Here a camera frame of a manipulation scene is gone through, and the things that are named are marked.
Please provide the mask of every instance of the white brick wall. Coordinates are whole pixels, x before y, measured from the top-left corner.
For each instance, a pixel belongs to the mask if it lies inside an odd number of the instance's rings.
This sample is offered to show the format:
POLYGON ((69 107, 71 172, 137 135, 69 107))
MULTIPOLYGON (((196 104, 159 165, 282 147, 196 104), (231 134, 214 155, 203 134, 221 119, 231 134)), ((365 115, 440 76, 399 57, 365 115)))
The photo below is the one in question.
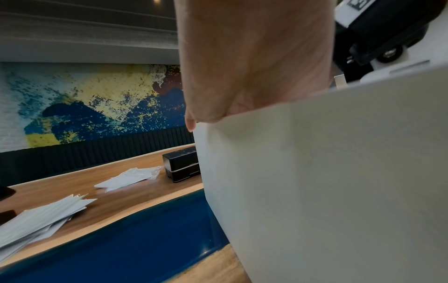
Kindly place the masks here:
POLYGON ((29 148, 18 110, 0 68, 0 152, 29 148))

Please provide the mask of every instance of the black box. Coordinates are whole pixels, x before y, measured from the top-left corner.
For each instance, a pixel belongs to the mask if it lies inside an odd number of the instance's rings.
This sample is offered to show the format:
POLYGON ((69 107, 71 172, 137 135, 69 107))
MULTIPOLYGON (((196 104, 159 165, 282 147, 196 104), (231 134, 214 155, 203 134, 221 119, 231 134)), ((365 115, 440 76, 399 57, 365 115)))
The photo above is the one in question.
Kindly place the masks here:
POLYGON ((174 183, 201 173, 195 146, 166 153, 162 157, 167 176, 174 183))

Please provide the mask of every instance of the black object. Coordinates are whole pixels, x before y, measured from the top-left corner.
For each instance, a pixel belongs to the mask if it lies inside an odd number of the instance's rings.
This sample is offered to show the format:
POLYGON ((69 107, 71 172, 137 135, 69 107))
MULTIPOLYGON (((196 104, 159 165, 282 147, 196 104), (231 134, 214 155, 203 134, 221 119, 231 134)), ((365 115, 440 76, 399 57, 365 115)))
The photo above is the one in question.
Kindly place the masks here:
MULTIPOLYGON (((341 5, 360 11, 354 3, 368 2, 349 1, 341 5)), ((375 0, 348 27, 336 22, 334 63, 350 82, 373 71, 373 59, 397 60, 402 46, 411 47, 424 38, 429 22, 446 3, 447 0, 375 0)))
POLYGON ((7 186, 0 185, 0 201, 9 198, 15 194, 15 190, 8 188, 7 186))
POLYGON ((0 153, 0 183, 11 186, 195 142, 187 127, 0 153))
POLYGON ((0 213, 0 226, 5 224, 6 222, 10 221, 14 217, 16 217, 17 214, 14 210, 8 210, 5 212, 0 213))
POLYGON ((166 153, 162 157, 167 176, 174 183, 201 173, 195 146, 166 153))

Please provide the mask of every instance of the finger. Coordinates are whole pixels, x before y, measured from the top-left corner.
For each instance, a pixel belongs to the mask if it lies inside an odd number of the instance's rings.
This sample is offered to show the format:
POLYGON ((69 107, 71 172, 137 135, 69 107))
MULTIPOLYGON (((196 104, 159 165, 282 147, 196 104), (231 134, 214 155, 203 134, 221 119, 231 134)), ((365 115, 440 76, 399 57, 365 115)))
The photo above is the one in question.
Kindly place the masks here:
POLYGON ((185 125, 187 126, 187 130, 192 132, 196 128, 196 120, 191 115, 188 107, 185 111, 185 125))

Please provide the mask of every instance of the blue resin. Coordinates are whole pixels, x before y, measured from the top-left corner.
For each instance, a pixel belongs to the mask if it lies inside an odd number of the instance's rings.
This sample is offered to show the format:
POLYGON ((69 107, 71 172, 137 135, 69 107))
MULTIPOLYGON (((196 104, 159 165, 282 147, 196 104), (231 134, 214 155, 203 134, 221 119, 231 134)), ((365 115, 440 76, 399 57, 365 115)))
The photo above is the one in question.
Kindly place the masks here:
POLYGON ((22 261, 0 282, 163 282, 228 243, 201 190, 22 261))

